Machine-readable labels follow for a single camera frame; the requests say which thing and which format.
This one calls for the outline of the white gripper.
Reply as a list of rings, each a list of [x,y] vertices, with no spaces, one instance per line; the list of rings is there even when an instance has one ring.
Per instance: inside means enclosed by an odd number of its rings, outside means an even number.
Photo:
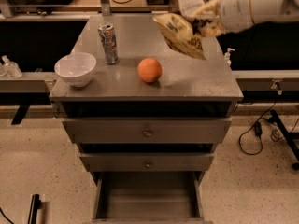
[[[218,17],[218,13],[221,21],[211,21]],[[252,26],[249,0],[209,0],[198,7],[191,18],[203,20],[199,31],[204,37],[220,36],[226,31],[238,33]]]

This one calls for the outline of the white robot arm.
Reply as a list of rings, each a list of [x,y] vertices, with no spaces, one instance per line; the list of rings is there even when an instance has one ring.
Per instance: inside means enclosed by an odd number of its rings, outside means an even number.
[[[203,36],[238,33],[266,22],[299,21],[299,0],[210,0],[191,21]]]

